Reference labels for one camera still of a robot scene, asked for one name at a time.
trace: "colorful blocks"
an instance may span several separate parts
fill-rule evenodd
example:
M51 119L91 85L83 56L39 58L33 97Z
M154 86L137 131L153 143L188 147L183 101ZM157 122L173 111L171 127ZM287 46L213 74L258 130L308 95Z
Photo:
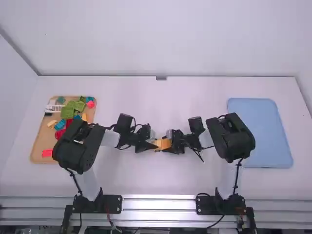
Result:
M52 149L43 150L41 156L42 157L52 157Z
M57 102L60 104L63 104L66 101L66 99L63 96L58 97Z
M71 123L72 123L73 121L74 121L74 120L73 120L72 118L66 120L66 129L69 127L69 125L71 125Z
M94 107L94 102L93 101L88 101L87 104L89 109L92 109Z
M79 101L82 101L82 102L86 103L86 97L80 96Z
M61 130L62 128L64 128L66 124L66 120L62 119L60 122L58 122L55 126L54 129L55 130Z
M51 129L54 128L54 125L56 125L57 121L56 120L52 120L50 122L47 123L47 126Z
M88 103L89 101L94 101L94 97L86 97L86 103Z
M83 121L88 122L88 120L87 120L87 114L86 114L86 113L83 113L81 119L82 119Z
M74 118L74 108L73 107L63 107L60 111L60 117L63 119L71 119Z
M66 129L58 130L54 133L54 137L56 140L59 140L62 135L66 132Z
M83 112L85 105L86 104L83 101L76 101L74 109L79 112Z

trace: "metal frame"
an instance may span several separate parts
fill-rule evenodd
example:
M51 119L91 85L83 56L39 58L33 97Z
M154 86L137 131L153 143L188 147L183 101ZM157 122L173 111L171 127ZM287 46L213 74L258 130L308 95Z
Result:
M220 216L195 211L195 195L123 195L121 214L112 214L118 226L207 227ZM0 197L0 225L59 226L72 197ZM312 229L312 200L247 199L255 210L258 228ZM236 218L226 216L215 227L235 228ZM72 226L79 226L73 214ZM82 214L83 226L110 226L105 214Z

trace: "blue mat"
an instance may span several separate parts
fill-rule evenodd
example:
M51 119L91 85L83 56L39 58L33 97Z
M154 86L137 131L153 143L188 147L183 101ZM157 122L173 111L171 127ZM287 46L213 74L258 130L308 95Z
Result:
M230 98L229 113L236 112L255 138L255 149L244 167L290 168L293 158L277 105L271 99Z

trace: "black cable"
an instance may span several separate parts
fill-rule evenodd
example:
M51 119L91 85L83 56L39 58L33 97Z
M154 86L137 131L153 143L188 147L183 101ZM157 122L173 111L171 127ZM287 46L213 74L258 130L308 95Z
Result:
M80 231L81 227L82 227L82 218L81 218L81 213L80 213L80 227L79 227L79 231Z
M113 127L115 127L116 126L116 124L113 124L113 125L111 125L109 128L106 128L106 129L108 129L108 130L111 130Z
M77 187L77 189L78 189L78 193L79 193L81 196L83 196L83 195L82 195L82 191L81 191L81 189L80 189L80 187L79 187L79 185L78 185L78 182L77 182L77 180L76 180L75 174L74 174L72 171L70 171L68 168L65 168L65 170L67 170L67 171L70 173L70 177L73 178L74 183L75 183L75 185L76 185L76 187Z
M138 227L137 229L126 229L126 231L133 231L135 230L134 233L132 234L135 234L138 230L154 230L154 231L170 231L170 229L164 229L164 228L142 228L142 227Z
M234 187L233 187L233 195L236 192L236 188L238 188L237 181L238 181L239 167L242 165L241 162L242 162L243 159L244 158L241 158L240 161L238 161L238 163L236 164L236 176L235 176L235 184L234 184Z
M126 149L129 149L130 147L131 147L131 145L128 145L127 147L119 149L119 150L126 150Z
M132 130L132 133L134 133L135 130L136 130L137 122L136 122L136 118L132 117L132 119L133 119L133 121L135 122L134 129Z
M212 228L212 227L214 227L215 225L217 225L219 222L221 222L221 220L224 218L224 216L225 216L225 214L224 214L223 216L221 216L221 218L220 218L217 222L215 222L214 224L208 226L207 229L208 229L208 228Z
M207 194L207 193L199 193L199 194L197 194L197 195L196 195L196 197L197 197L197 196L199 196L199 195L206 195L206 196L210 196L210 195L209 195L209 194Z
M200 160L201 160L202 162L204 162L204 160L203 160L203 158L201 157L199 151L195 150L194 148L191 148L191 149L192 149L192 150L194 151L194 153L200 158Z
M238 181L238 173L239 173L239 167L242 165L241 162L242 162L243 159L244 159L244 158L241 158L241 159L238 161L238 163L236 164L236 176L235 176L235 183L234 183L234 187L233 187L233 195L234 195L235 192L236 192L237 181ZM210 196L210 195L207 194L207 193L199 193L199 194L196 195L196 197L199 196L199 195ZM221 216L221 218L220 218L217 222L215 222L214 224L208 226L207 229L208 229L208 228L212 228L212 227L214 227L215 225L217 225L219 222L221 222L221 220L224 218L224 216L225 216L225 214L223 214L223 215Z
M137 233L137 231L140 229L140 227L138 227L137 229L136 229L136 231L133 233L133 234L136 234Z

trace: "yellow block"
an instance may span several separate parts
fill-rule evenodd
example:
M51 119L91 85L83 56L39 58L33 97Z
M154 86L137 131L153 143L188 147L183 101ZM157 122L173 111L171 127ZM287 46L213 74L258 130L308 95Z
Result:
M52 120L50 122L47 123L47 126L51 129L54 128L54 125L56 125L57 121L56 120Z
M87 114L86 114L86 113L83 113L82 116L81 116L81 119L82 119L83 121L88 122L88 120L87 120Z
M155 151L161 151L171 147L171 140L170 139L155 140L153 144L158 146L158 148L155 149Z

